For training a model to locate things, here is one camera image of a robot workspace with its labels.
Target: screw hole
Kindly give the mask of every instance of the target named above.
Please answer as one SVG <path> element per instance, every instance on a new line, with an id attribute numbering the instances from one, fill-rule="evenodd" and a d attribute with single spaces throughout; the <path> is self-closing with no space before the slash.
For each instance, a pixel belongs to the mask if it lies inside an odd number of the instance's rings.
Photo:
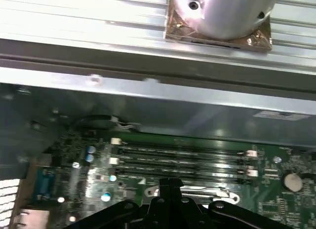
<path id="1" fill-rule="evenodd" d="M 258 19 L 264 19 L 265 18 L 265 13 L 261 11 L 257 18 Z"/>
<path id="2" fill-rule="evenodd" d="M 191 3 L 189 3 L 189 7 L 190 7 L 190 9 L 192 9 L 192 10 L 196 10 L 196 9 L 198 9 L 198 3 L 196 3 L 196 2 L 191 2 Z"/>

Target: screw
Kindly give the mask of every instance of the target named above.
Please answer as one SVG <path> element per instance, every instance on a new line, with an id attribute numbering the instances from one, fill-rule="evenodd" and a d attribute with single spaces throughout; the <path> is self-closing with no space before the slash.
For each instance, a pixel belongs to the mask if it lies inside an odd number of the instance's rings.
<path id="1" fill-rule="evenodd" d="M 275 157 L 273 158 L 273 161 L 274 161 L 275 163 L 281 163 L 281 162 L 282 162 L 282 158 L 279 157 L 279 156 L 275 156 Z"/>
<path id="2" fill-rule="evenodd" d="M 91 86 L 100 85 L 102 82 L 102 76 L 100 75 L 90 75 L 88 84 Z"/>
<path id="3" fill-rule="evenodd" d="M 59 110 L 57 108 L 54 108 L 51 112 L 53 112 L 53 114 L 58 114 Z"/>
<path id="4" fill-rule="evenodd" d="M 182 199 L 181 199 L 181 202 L 183 202 L 183 203 L 188 203 L 188 202 L 189 202 L 189 199 L 188 199 L 188 198 L 182 198 Z"/>
<path id="5" fill-rule="evenodd" d="M 131 209 L 133 207 L 133 204 L 131 204 L 131 203 L 128 203 L 128 204 L 126 204 L 125 205 L 125 209 Z"/>
<path id="6" fill-rule="evenodd" d="M 157 200 L 157 202 L 158 202 L 158 203 L 164 203 L 164 199 L 163 199 L 163 198 L 160 198 L 160 199 Z"/>
<path id="7" fill-rule="evenodd" d="M 217 208 L 224 208 L 224 205 L 222 203 L 216 203 L 215 207 L 217 207 Z"/>

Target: metal cylinder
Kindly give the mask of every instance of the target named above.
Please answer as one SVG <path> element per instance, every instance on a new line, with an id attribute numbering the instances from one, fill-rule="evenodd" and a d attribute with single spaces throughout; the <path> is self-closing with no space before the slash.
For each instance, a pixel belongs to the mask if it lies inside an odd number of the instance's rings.
<path id="1" fill-rule="evenodd" d="M 174 0 L 180 17 L 197 32 L 216 39 L 251 34 L 277 0 Z"/>

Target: blue capacitor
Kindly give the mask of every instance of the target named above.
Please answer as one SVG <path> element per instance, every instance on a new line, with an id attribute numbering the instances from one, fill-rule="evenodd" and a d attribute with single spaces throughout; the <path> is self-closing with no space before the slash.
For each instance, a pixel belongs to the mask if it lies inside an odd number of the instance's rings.
<path id="1" fill-rule="evenodd" d="M 93 157 L 93 155 L 88 154 L 87 157 L 85 158 L 85 160 L 86 160 L 87 162 L 92 162 L 92 161 L 94 160 L 94 157 Z"/>
<path id="2" fill-rule="evenodd" d="M 87 149 L 87 152 L 92 154 L 95 153 L 97 151 L 97 149 L 94 146 L 89 146 Z"/>

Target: capacitor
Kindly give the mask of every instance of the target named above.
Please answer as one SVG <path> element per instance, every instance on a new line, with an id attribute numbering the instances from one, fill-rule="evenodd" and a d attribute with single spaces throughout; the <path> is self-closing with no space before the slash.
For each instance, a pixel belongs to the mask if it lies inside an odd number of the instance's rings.
<path id="1" fill-rule="evenodd" d="M 97 149 L 95 148 L 95 146 L 89 146 L 88 149 L 87 149 L 87 152 L 89 154 L 93 154 L 97 151 Z"/>
<path id="2" fill-rule="evenodd" d="M 282 176 L 282 184 L 285 189 L 291 192 L 299 192 L 303 188 L 303 180 L 295 172 L 284 173 Z"/>

